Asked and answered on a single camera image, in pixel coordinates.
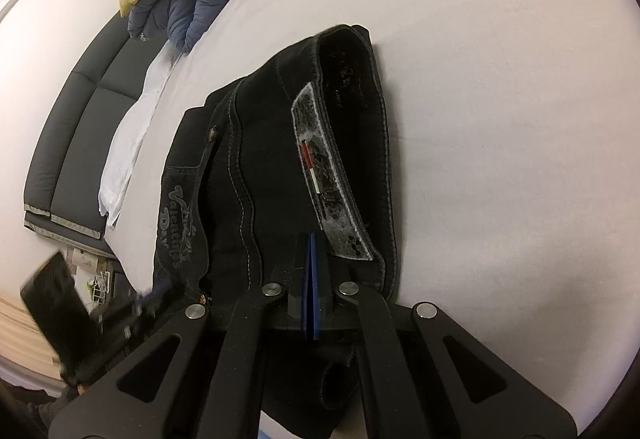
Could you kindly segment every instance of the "black jeans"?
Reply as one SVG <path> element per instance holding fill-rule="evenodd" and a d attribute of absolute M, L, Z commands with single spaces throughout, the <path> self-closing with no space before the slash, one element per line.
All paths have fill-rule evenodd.
<path fill-rule="evenodd" d="M 324 231 L 329 266 L 389 297 L 397 264 L 388 133 L 368 32 L 336 26 L 276 54 L 188 110 L 162 176 L 154 282 L 233 303 L 289 284 L 299 233 Z M 349 347 L 273 345 L 263 409 L 324 438 L 356 390 Z"/>

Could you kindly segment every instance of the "jeans label patch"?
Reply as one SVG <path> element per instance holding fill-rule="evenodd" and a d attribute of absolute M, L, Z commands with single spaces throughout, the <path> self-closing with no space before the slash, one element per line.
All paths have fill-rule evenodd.
<path fill-rule="evenodd" d="M 327 142 L 327 130 L 318 111 L 318 100 L 312 83 L 307 83 L 291 107 L 298 155 L 311 202 L 318 222 L 332 248 L 332 255 L 350 260 L 373 260 L 364 239 L 364 228 L 358 227 L 354 210 L 336 162 L 340 156 Z"/>

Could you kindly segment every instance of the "bed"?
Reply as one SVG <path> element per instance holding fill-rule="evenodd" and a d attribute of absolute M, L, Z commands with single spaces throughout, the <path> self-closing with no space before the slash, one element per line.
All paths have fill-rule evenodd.
<path fill-rule="evenodd" d="M 339 23 L 369 30 L 386 94 L 398 302 L 436 303 L 582 437 L 618 437 L 599 434 L 640 370 L 636 0 L 231 0 L 175 67 L 105 230 L 130 282 L 151 286 L 184 111 Z"/>

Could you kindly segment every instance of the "gray piping trim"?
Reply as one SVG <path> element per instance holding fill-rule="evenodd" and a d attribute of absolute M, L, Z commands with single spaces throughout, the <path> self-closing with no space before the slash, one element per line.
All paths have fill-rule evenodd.
<path fill-rule="evenodd" d="M 100 231 L 95 231 L 95 229 L 85 228 L 76 223 L 72 223 L 71 221 L 66 220 L 66 218 L 62 218 L 61 216 L 51 215 L 51 222 L 59 224 L 60 226 L 65 226 L 65 228 L 73 229 L 78 233 L 82 233 L 88 237 L 93 237 L 94 239 L 100 240 Z"/>
<path fill-rule="evenodd" d="M 84 249 L 85 251 L 89 251 L 94 255 L 99 255 L 100 257 L 107 257 L 107 259 L 115 259 L 118 257 L 112 255 L 111 253 L 106 253 L 100 249 L 95 249 L 95 247 L 91 247 L 90 245 L 82 244 L 81 242 L 73 241 L 72 239 L 68 239 L 66 237 L 62 237 L 62 235 L 57 235 L 52 231 L 48 231 L 47 229 L 42 229 L 40 226 L 36 226 L 33 223 L 28 221 L 24 222 L 24 226 L 35 231 L 37 234 L 42 235 L 43 237 L 48 237 L 49 239 L 54 239 L 55 241 L 64 242 L 65 244 L 72 245 L 74 247 L 78 247 L 79 249 Z"/>
<path fill-rule="evenodd" d="M 36 215 L 44 215 L 44 216 L 51 215 L 49 212 L 47 212 L 47 210 L 41 210 L 39 208 L 35 208 L 34 206 L 30 206 L 28 204 L 24 205 L 24 211 L 35 213 Z"/>

